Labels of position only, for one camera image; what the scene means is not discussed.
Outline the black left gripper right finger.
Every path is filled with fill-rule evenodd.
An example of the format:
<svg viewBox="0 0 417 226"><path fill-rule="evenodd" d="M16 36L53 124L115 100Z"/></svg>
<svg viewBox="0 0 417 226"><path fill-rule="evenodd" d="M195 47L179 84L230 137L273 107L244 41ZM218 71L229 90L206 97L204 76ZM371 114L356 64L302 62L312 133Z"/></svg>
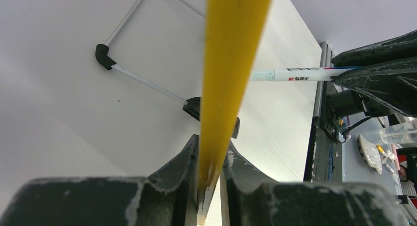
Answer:
<svg viewBox="0 0 417 226"><path fill-rule="evenodd" d="M231 144L220 177L224 226L405 226L396 198L369 183L280 183Z"/></svg>

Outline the green whiteboard marker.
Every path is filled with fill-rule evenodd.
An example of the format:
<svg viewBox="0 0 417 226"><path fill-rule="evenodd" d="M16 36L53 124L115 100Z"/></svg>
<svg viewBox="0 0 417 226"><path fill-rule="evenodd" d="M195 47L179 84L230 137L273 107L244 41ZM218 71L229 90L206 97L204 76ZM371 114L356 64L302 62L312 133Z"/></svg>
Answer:
<svg viewBox="0 0 417 226"><path fill-rule="evenodd" d="M252 71L249 80L260 82L281 82L281 81L319 81L317 78L319 71L324 69L329 75L323 81L331 81L346 71L358 69L360 66L344 66L344 67L305 67L305 68L286 68L275 70L256 70Z"/></svg>

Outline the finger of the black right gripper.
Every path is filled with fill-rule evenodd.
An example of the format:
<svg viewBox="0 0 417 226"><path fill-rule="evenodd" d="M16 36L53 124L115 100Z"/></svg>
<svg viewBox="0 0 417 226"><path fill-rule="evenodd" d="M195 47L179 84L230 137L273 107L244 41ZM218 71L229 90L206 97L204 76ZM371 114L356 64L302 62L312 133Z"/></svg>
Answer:
<svg viewBox="0 0 417 226"><path fill-rule="evenodd" d="M333 76L332 81L404 116L417 116L415 56L348 70Z"/></svg>
<svg viewBox="0 0 417 226"><path fill-rule="evenodd" d="M368 66L417 56L417 31L342 52L331 59L336 67Z"/></svg>

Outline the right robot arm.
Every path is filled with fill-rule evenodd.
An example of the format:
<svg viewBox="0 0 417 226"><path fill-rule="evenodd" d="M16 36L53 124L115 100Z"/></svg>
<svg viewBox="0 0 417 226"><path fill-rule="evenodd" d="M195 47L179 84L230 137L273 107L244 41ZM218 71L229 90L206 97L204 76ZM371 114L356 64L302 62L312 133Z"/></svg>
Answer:
<svg viewBox="0 0 417 226"><path fill-rule="evenodd" d="M331 61L353 67L333 77L345 91L329 95L337 117L360 112L380 117L398 112L417 115L417 32L340 53Z"/></svg>

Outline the yellow framed whiteboard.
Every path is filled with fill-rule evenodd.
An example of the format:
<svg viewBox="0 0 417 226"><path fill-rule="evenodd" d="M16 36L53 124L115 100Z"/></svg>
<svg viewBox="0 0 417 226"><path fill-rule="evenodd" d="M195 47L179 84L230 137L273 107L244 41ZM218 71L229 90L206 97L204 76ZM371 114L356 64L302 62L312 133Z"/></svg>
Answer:
<svg viewBox="0 0 417 226"><path fill-rule="evenodd" d="M141 183L130 226L204 221L230 145L271 0L207 0L199 143L173 187Z"/></svg>

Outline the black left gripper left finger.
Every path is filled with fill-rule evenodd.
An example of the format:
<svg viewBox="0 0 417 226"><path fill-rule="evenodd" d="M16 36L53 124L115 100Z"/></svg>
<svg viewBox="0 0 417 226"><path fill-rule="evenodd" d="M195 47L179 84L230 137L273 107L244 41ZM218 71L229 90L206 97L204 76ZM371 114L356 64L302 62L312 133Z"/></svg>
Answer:
<svg viewBox="0 0 417 226"><path fill-rule="evenodd" d="M23 185L3 226L195 226L198 135L143 177L56 177Z"/></svg>

